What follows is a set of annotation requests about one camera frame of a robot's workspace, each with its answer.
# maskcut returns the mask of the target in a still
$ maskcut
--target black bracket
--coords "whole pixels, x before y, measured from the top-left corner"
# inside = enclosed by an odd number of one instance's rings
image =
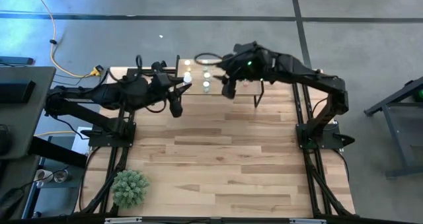
[[[306,133],[307,124],[297,124],[295,130],[297,132],[297,140],[301,149],[341,149],[352,143],[352,137],[339,134],[338,124],[327,124],[323,130],[322,139],[310,139]]]
[[[135,122],[127,123],[123,137],[116,137],[96,125],[93,126],[93,130],[81,131],[81,133],[90,137],[88,145],[92,147],[131,147],[135,138],[136,125]]]

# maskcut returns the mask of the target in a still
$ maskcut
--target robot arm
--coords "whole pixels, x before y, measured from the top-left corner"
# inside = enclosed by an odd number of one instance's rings
[[[301,83],[324,91],[328,93],[327,104],[316,118],[307,122],[305,131],[307,137],[315,139],[322,138],[324,127],[334,116],[348,111],[348,93],[344,80],[339,77],[309,69],[297,58],[272,52],[256,42],[236,44],[233,51],[234,54],[227,54],[221,62],[214,64],[225,71],[224,76],[216,76],[223,83],[223,96],[234,98],[236,82],[244,79],[269,81],[272,84],[276,81]]]
[[[44,107],[46,115],[56,119],[58,116],[72,115],[102,128],[105,133],[114,137],[132,136],[127,134],[131,131],[129,129],[131,124],[124,121],[124,112],[133,114],[136,110],[148,109],[148,106],[162,101],[166,106],[168,101],[173,117],[181,116],[182,106],[179,98],[191,84],[176,89],[176,85],[181,84],[183,78],[171,77],[165,73],[163,68],[166,67],[166,63],[164,61],[155,62],[151,67],[152,74],[144,74],[151,77],[150,83],[141,76],[143,75],[142,70],[139,70],[136,75],[124,76],[122,79],[114,78],[113,74],[107,71],[101,83],[91,89],[57,86],[50,90],[46,99]],[[115,79],[115,83],[103,84],[107,73]],[[120,116],[119,118],[107,118],[79,105],[80,102],[99,104],[109,110],[120,109]]]

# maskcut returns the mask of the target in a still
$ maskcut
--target table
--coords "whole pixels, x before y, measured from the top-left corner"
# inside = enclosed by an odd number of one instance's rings
[[[14,145],[0,159],[17,159],[28,153],[47,92],[52,84],[54,67],[2,67],[0,82],[32,80],[36,83],[25,104],[0,104],[0,124],[7,124],[13,134]]]
[[[112,68],[119,77],[126,70]],[[127,168],[143,172],[151,186],[142,206],[120,209],[119,215],[311,217],[291,85],[264,87],[262,104],[255,109],[251,96],[229,100],[216,94],[188,94],[183,96],[180,118],[173,118],[167,109],[160,114],[138,110]],[[326,96],[313,89],[310,95],[313,105]],[[324,105],[320,103],[316,112]],[[105,109],[100,113],[118,115]],[[100,149],[88,167],[84,206],[104,182],[110,150]],[[354,213],[342,159],[328,150],[322,150],[322,159],[328,186]],[[319,188],[317,195],[323,210]]]
[[[34,180],[40,156],[69,161],[70,165],[76,163],[72,158],[77,157],[85,168],[86,156],[33,137],[55,72],[55,67],[0,67],[0,82],[32,80],[36,83],[27,103],[0,104],[0,124],[7,125],[13,135],[10,151],[0,156],[1,166],[5,168],[0,177],[0,197],[11,188]],[[25,187],[24,197],[11,219],[22,217],[30,189],[31,185]]]

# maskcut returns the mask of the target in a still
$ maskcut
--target wooden tabletop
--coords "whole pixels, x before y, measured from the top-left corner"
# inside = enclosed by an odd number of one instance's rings
[[[209,59],[206,63],[213,63],[219,60]],[[222,83],[220,80],[213,77],[213,75],[224,75],[224,70],[217,68],[216,66],[203,66],[198,65],[193,59],[180,59],[178,62],[177,75],[183,77],[186,72],[191,74],[192,86],[185,94],[213,94],[221,95]],[[206,79],[204,73],[210,74],[210,78]],[[207,81],[210,83],[209,91],[204,91],[203,83]],[[237,82],[237,94],[236,95],[257,95],[261,93],[261,86],[259,81],[245,81]]]
[[[126,74],[126,68],[112,71],[117,77]],[[292,86],[265,83],[265,89],[256,109],[251,96],[184,95],[180,118],[173,118],[169,109],[160,114],[138,110],[127,168],[143,172],[151,186],[143,205],[120,209],[119,215],[312,217],[303,154],[296,142]],[[310,89],[310,96],[314,106],[327,95]],[[118,115],[103,108],[100,113]],[[104,183],[109,156],[110,148],[103,147],[93,157],[83,206]],[[342,159],[330,150],[322,150],[322,159],[328,186],[354,213]],[[319,188],[317,195],[323,211]]]

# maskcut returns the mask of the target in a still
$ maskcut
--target potted plant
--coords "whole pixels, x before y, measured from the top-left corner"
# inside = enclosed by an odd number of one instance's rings
[[[124,170],[114,178],[112,185],[113,202],[129,209],[142,204],[149,186],[147,178],[136,170]]]

